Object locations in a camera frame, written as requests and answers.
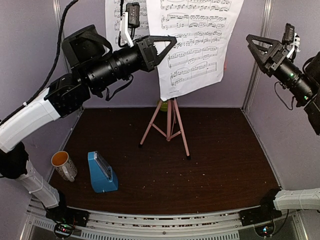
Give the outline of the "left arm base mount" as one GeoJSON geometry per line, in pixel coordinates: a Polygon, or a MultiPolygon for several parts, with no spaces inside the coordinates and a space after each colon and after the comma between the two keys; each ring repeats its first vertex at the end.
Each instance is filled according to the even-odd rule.
{"type": "Polygon", "coordinates": [[[59,239],[69,238],[76,230],[76,227],[86,227],[90,213],[86,210],[75,209],[67,206],[64,194],[59,196],[58,206],[53,208],[42,206],[46,217],[54,221],[53,233],[59,239]]]}

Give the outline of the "sheet music page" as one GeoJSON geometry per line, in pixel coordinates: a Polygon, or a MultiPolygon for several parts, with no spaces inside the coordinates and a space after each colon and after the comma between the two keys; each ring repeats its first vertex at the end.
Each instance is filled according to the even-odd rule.
{"type": "Polygon", "coordinates": [[[219,83],[242,0],[148,0],[149,33],[177,42],[157,66],[160,99],[219,83]]]}
{"type": "MultiPolygon", "coordinates": [[[[147,16],[147,5],[145,0],[125,0],[123,10],[126,9],[127,3],[137,2],[140,5],[139,20],[140,26],[135,29],[134,40],[143,36],[149,35],[149,25],[147,16]]],[[[120,49],[118,45],[118,37],[120,30],[120,0],[106,0],[105,1],[105,31],[106,39],[111,43],[114,51],[120,49]]]]}

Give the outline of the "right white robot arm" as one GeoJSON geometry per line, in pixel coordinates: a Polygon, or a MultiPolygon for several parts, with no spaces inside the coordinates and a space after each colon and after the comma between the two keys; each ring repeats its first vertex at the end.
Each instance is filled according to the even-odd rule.
{"type": "MultiPolygon", "coordinates": [[[[248,49],[260,70],[269,77],[279,80],[284,89],[289,89],[297,101],[296,106],[303,107],[314,132],[320,133],[320,56],[309,58],[299,69],[289,58],[287,44],[292,37],[283,37],[282,41],[249,34],[246,37],[248,49]]],[[[274,188],[262,198],[256,210],[259,220],[266,221],[280,217],[286,210],[319,210],[319,188],[302,190],[283,190],[274,188]]]]}

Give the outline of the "pink perforated music stand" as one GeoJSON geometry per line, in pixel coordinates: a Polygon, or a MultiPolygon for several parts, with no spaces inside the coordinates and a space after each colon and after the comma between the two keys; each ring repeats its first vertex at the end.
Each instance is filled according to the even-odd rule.
{"type": "Polygon", "coordinates": [[[186,134],[184,131],[183,123],[182,123],[182,118],[178,106],[178,101],[177,98],[171,98],[167,101],[162,101],[161,99],[157,102],[156,109],[148,123],[148,126],[138,144],[139,148],[143,147],[143,144],[148,136],[148,133],[150,132],[151,128],[154,128],[157,130],[161,135],[163,135],[166,139],[167,142],[170,142],[173,138],[181,135],[182,137],[182,142],[184,145],[185,149],[185,154],[186,154],[186,159],[190,160],[191,155],[186,139],[186,134]],[[166,132],[161,130],[156,124],[155,124],[155,119],[162,107],[162,105],[166,103],[166,132]]]}

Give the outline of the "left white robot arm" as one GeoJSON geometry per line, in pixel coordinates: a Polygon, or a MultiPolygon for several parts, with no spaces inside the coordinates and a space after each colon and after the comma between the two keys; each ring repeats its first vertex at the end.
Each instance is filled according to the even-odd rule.
{"type": "Polygon", "coordinates": [[[70,36],[58,37],[56,54],[64,54],[71,73],[55,81],[46,78],[35,94],[0,123],[0,173],[19,181],[61,222],[72,218],[64,194],[52,187],[33,167],[23,140],[46,124],[77,111],[91,95],[103,92],[118,80],[128,84],[136,71],[151,72],[175,46],[174,36],[146,35],[113,50],[111,43],[88,25],[70,36]]]}

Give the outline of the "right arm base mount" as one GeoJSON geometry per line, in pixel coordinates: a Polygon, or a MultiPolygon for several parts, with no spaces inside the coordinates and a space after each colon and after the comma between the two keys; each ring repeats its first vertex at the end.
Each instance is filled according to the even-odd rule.
{"type": "Polygon", "coordinates": [[[276,233],[275,219],[282,216],[280,210],[276,210],[273,200],[280,188],[269,190],[260,200],[259,206],[241,210],[239,218],[243,227],[254,225],[254,230],[259,237],[270,238],[276,233]]]}

